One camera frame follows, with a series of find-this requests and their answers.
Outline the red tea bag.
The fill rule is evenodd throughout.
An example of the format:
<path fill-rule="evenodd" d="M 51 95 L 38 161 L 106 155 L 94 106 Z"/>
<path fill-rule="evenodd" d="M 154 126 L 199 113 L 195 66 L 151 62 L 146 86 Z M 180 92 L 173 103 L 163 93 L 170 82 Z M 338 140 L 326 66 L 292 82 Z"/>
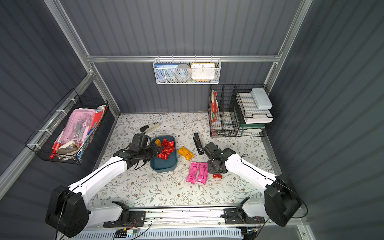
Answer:
<path fill-rule="evenodd" d="M 162 152 L 160 154 L 157 155 L 158 158 L 160 159 L 163 159 L 163 160 L 167 160 L 168 157 L 172 154 L 173 151 L 170 151 L 170 150 L 162 150 Z"/>
<path fill-rule="evenodd" d="M 222 175 L 221 174 L 213 174 L 213 178 L 214 179 L 222 179 Z"/>
<path fill-rule="evenodd" d="M 163 143 L 162 143 L 162 146 L 163 146 L 163 150 L 162 152 L 164 153 L 172 153 L 175 151 L 175 141 L 169 141 L 167 139 L 163 139 Z"/>

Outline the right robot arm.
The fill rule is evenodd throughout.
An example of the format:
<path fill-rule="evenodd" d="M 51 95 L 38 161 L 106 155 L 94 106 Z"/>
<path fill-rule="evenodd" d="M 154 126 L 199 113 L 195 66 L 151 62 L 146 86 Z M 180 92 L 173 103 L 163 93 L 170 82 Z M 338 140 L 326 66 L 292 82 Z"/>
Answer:
<path fill-rule="evenodd" d="M 286 226 L 303 204 L 287 175 L 268 173 L 246 161 L 246 154 L 239 155 L 229 148 L 221 150 L 214 143 L 207 144 L 204 153 L 209 158 L 210 174 L 236 174 L 262 193 L 265 213 L 278 226 Z"/>

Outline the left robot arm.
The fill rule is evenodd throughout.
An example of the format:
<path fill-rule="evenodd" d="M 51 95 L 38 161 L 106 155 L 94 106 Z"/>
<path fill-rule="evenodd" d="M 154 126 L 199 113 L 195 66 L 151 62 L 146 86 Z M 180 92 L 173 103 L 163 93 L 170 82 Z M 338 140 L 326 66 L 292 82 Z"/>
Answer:
<path fill-rule="evenodd" d="M 130 224 L 130 208 L 119 201 L 110 205 L 88 207 L 88 202 L 110 181 L 130 168 L 138 170 L 163 150 L 145 134 L 135 134 L 132 142 L 120 149 L 101 167 L 69 185 L 59 186 L 51 194 L 45 222 L 68 238 L 84 228 L 107 223 L 114 227 Z"/>

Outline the yellow tea bag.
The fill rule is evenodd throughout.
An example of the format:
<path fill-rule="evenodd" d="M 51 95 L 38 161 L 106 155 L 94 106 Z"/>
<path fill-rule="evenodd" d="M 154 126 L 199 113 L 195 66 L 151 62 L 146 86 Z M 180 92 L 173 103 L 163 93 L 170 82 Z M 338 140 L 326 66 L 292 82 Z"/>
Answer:
<path fill-rule="evenodd" d="M 190 161 L 192 158 L 195 157 L 195 155 L 185 147 L 181 147 L 178 150 L 178 154 L 183 156 L 187 161 Z"/>
<path fill-rule="evenodd" d="M 155 140 L 155 144 L 156 144 L 157 146 L 161 147 L 161 146 L 162 146 L 162 141 L 161 141 L 160 139 L 156 139 L 156 140 Z"/>

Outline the pink tea bag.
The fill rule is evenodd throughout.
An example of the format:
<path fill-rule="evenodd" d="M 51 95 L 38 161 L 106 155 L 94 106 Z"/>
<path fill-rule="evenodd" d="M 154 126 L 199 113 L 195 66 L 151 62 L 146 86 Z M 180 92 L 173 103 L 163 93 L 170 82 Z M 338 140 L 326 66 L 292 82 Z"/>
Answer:
<path fill-rule="evenodd" d="M 197 174 L 198 174 L 199 168 L 200 168 L 200 164 L 199 163 L 191 162 L 191 166 L 190 166 L 190 170 L 189 170 L 189 174 L 187 176 L 186 182 L 189 182 L 191 184 L 195 184 L 196 183 L 196 179 L 197 179 Z"/>
<path fill-rule="evenodd" d="M 199 175 L 197 178 L 197 182 L 202 183 L 203 185 L 206 184 L 209 176 L 209 168 L 207 163 L 200 163 L 199 167 Z"/>

